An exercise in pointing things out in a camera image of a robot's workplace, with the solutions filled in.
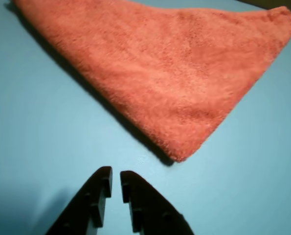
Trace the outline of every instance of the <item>blue surface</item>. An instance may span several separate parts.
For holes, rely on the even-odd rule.
[[[133,170],[197,235],[291,235],[291,41],[202,148],[166,166],[39,45],[0,0],[0,235],[43,235],[99,167],[113,167],[99,235],[132,233],[119,172]],[[233,0],[160,7],[257,9]]]

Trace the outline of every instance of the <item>orange towel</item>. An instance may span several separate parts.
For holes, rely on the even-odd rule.
[[[291,12],[14,0],[113,106],[177,162],[192,155],[291,38]]]

